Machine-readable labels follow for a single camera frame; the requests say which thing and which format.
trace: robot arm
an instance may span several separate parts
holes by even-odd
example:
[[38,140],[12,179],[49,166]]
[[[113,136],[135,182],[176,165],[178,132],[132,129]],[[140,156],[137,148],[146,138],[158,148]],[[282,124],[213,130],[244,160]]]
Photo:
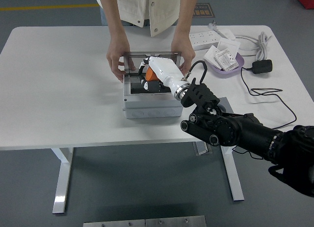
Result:
[[263,126],[252,113],[224,113],[205,84],[189,84],[172,60],[151,57],[149,65],[184,107],[196,104],[181,129],[217,146],[239,146],[270,161],[269,173],[298,192],[314,197],[314,126],[281,132]]

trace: plug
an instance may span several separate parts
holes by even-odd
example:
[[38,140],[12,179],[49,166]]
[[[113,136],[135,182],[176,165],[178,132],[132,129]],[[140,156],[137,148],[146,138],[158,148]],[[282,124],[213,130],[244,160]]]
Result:
[[210,30],[216,31],[216,30],[217,30],[216,24],[217,24],[217,22],[213,21],[212,23],[209,23],[208,28],[209,28]]
[[273,70],[273,63],[269,59],[255,61],[252,63],[252,67],[247,70],[251,70],[254,74],[271,72]]

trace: table leg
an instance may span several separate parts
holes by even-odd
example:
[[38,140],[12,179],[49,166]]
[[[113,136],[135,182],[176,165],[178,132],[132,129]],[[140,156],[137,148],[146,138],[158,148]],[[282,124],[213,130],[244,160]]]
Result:
[[[193,142],[193,147],[195,154],[197,156],[212,154],[212,148],[209,144],[206,144],[203,141]],[[224,158],[224,163],[227,171],[227,176],[229,180],[229,185],[234,201],[244,200],[239,176],[236,171],[236,164],[234,157],[232,155],[232,147],[223,147],[221,146],[222,156]]]
[[234,201],[244,200],[239,176],[236,171],[236,164],[232,155],[232,147],[221,146],[221,152],[225,162],[232,197]]
[[55,192],[55,199],[53,204],[53,214],[64,213],[65,202],[68,192],[68,184],[70,178],[70,170],[73,157],[73,148],[52,148],[52,151],[60,159],[60,172],[58,178],[57,189]]

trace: yellow floor line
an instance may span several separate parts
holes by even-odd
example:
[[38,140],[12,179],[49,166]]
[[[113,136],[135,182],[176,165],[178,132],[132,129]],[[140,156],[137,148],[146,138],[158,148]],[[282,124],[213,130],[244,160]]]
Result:
[[54,8],[79,8],[79,7],[99,7],[99,5],[97,3],[92,3],[92,4],[52,5],[52,6],[0,7],[0,11],[20,11],[20,10],[38,10],[38,9],[54,9]]

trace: person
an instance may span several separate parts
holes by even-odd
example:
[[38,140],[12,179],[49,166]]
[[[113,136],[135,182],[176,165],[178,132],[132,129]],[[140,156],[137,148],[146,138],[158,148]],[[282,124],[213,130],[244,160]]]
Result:
[[189,32],[194,7],[197,0],[97,0],[104,10],[110,32],[110,45],[106,58],[112,73],[123,82],[125,71],[118,67],[123,63],[119,58],[130,52],[130,44],[123,28],[122,21],[143,27],[150,19],[151,36],[155,36],[177,20],[171,51],[181,52],[184,59],[180,70],[184,75],[189,71],[195,52],[192,48]]

